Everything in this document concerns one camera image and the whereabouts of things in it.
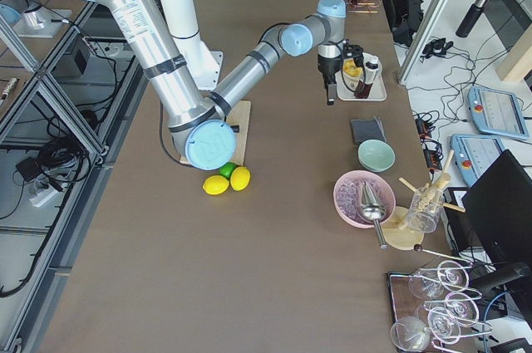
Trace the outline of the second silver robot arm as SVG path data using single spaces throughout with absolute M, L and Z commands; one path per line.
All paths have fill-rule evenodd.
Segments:
M 50 9 L 39 0 L 1 0 L 1 16 L 20 37 L 53 38 L 71 10 Z

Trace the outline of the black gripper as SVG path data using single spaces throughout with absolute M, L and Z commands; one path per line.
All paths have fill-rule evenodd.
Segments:
M 327 104 L 334 105 L 337 99 L 336 74 L 342 69 L 342 51 L 333 44 L 318 46 L 318 70 L 326 84 Z

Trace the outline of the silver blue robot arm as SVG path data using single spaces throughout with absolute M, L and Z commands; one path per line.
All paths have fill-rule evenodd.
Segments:
M 110 10 L 169 116 L 175 148 L 198 169 L 217 169 L 230 161 L 236 136 L 225 117 L 283 56 L 317 49 L 326 84 L 342 67 L 343 0 L 320 0 L 313 15 L 267 29 L 207 94 L 197 83 L 216 62 L 200 39 L 194 0 L 92 1 Z

